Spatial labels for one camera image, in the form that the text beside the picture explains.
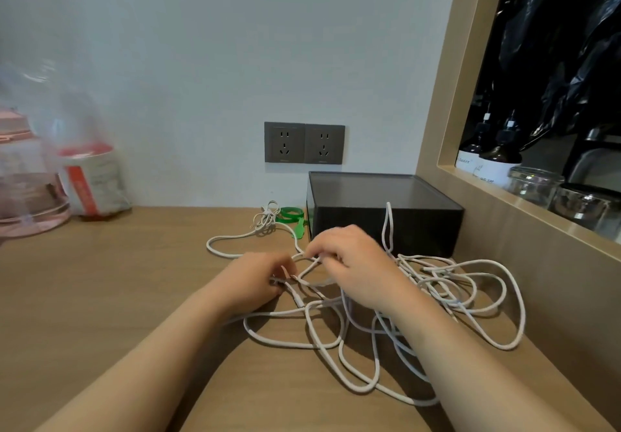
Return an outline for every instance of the gray outlet plate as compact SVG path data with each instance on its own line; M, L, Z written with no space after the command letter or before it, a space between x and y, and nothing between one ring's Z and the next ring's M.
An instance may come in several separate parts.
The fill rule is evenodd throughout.
M343 163L345 126L339 124L307 124L304 143L305 163Z
M305 126L265 122L265 161L303 163Z

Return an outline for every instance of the black box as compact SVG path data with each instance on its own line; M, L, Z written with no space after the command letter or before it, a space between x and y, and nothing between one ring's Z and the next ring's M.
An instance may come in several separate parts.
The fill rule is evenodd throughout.
M453 255L464 209L415 175L309 172L310 238L356 224L381 245L387 201L394 220L393 255Z

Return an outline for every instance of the wooden desk surface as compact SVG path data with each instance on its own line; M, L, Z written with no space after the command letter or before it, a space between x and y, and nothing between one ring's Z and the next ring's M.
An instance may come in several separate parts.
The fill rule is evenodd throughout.
M136 208L115 221L72 221L47 234L5 242L0 247L2 428L31 430L132 349L227 265L206 251L206 240L247 232L255 213ZM284 231L217 243L237 253L293 253L292 246ZM312 276L325 276L318 272ZM278 309L292 306L288 295L278 301ZM317 313L315 324L322 338L334 338L338 321L329 310ZM253 325L266 336L308 341L303 319L257 319ZM483 326L501 342L515 333L505 315L485 319ZM370 375L370 337L350 332L346 356ZM512 352L488 347L582 430L612 430L528 339ZM430 397L391 345L380 343L380 357L381 383L415 398ZM414 408L377 391L355 395L317 353L262 346L247 338L241 323L226 327L207 349L170 429L452 430L439 406Z

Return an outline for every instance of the red stripe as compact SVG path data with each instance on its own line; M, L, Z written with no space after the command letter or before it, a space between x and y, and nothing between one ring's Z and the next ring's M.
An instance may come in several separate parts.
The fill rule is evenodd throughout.
M95 199L91 193L91 189L88 186L82 167L72 165L65 168L69 175L69 181L73 185L74 190L78 194L78 198L82 202L82 207L87 216L97 215L97 205Z

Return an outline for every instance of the hand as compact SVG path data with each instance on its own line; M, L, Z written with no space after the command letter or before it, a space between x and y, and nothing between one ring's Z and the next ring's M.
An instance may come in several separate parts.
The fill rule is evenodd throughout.
M295 262L284 252L247 252L229 263L204 289L223 303L227 315L236 316L254 311L283 293L283 285L270 280L272 276L285 279L296 272Z
M333 227L319 234L304 253L305 257L316 255L348 296L373 310L386 312L393 295L413 286L358 226Z

